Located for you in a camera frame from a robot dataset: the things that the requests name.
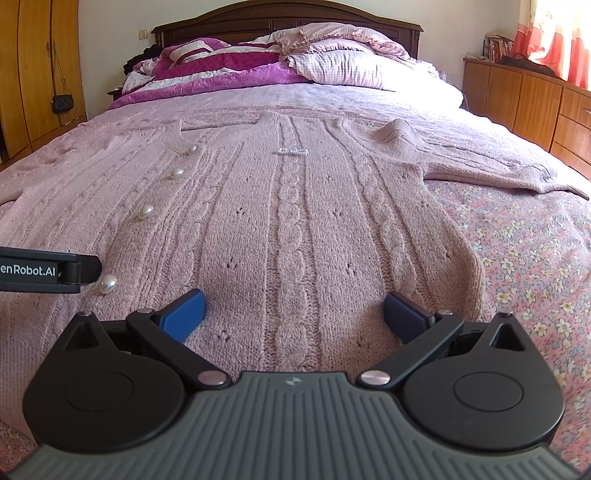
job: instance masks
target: book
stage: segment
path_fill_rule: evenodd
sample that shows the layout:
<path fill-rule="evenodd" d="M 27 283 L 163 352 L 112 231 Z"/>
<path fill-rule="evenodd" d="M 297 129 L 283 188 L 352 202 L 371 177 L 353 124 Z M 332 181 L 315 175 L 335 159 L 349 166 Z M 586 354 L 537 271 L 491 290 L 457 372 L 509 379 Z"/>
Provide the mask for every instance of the book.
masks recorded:
<path fill-rule="evenodd" d="M 485 37 L 482 55 L 490 61 L 497 63 L 501 58 L 511 54 L 513 42 L 501 35 L 489 34 Z"/>

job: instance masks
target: floral bedspread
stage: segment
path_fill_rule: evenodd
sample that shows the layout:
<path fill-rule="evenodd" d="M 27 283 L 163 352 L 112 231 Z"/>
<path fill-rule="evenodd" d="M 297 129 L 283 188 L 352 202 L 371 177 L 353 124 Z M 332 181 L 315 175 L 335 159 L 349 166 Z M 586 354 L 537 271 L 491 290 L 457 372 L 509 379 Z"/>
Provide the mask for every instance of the floral bedspread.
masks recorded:
<path fill-rule="evenodd" d="M 513 307 L 562 386 L 566 413 L 551 447 L 584 469 L 591 463 L 591 203 L 566 192 L 427 184 L 479 253 L 491 303 Z M 34 446 L 0 424 L 0 469 L 14 468 Z"/>

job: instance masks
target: curtain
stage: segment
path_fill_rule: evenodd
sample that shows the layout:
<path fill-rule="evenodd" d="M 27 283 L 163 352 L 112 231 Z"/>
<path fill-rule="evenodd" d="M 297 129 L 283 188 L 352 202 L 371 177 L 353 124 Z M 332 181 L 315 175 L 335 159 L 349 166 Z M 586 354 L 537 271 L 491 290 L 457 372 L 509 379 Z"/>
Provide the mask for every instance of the curtain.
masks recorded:
<path fill-rule="evenodd" d="M 590 89 L 590 47 L 591 0 L 522 0 L 511 55 L 521 53 L 567 82 Z"/>

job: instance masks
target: logo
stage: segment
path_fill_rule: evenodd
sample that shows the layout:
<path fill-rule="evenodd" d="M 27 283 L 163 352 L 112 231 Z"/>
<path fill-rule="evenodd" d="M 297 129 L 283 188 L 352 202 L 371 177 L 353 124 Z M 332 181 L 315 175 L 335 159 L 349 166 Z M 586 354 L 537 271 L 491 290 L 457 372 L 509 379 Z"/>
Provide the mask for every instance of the logo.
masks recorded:
<path fill-rule="evenodd" d="M 8 275 L 34 275 L 37 277 L 54 277 L 56 268 L 53 267 L 30 267 L 29 265 L 0 265 L 0 273 Z"/>
<path fill-rule="evenodd" d="M 302 380 L 297 377 L 288 378 L 285 383 L 288 384 L 290 387 L 297 387 L 301 384 Z"/>

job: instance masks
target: white wall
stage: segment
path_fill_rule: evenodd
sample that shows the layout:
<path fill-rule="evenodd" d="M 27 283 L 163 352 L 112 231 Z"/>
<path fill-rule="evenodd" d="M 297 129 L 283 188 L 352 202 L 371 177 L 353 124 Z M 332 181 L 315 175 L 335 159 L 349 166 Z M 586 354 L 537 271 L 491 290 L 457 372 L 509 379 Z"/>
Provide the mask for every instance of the white wall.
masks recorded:
<path fill-rule="evenodd" d="M 532 7 L 535 7 L 537 2 L 531 0 L 521 0 L 521 6 L 519 8 L 519 23 L 526 27 L 530 24 L 530 19 L 533 16 Z"/>
<path fill-rule="evenodd" d="M 138 31 L 193 18 L 232 0 L 80 0 L 80 59 L 89 117 L 111 102 L 106 93 L 125 79 L 123 65 L 154 42 Z M 420 24 L 419 58 L 461 87 L 462 58 L 482 54 L 486 33 L 513 37 L 521 0 L 343 0 L 380 17 Z"/>

